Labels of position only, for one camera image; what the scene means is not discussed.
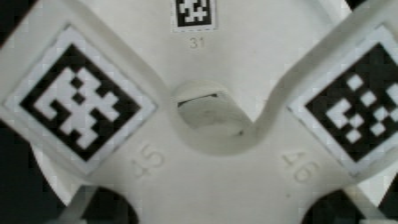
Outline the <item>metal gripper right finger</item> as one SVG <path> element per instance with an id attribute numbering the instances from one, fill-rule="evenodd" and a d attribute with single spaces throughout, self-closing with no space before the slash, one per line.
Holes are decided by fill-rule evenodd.
<path id="1" fill-rule="evenodd" d="M 314 202 L 302 224 L 398 224 L 398 185 L 389 185 L 376 203 L 358 186 L 334 191 Z"/>

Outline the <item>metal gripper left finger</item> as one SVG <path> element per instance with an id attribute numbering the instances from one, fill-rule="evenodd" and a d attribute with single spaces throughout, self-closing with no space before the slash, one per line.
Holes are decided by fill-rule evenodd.
<path id="1" fill-rule="evenodd" d="M 138 224 L 138 215 L 110 189 L 83 185 L 51 224 Z"/>

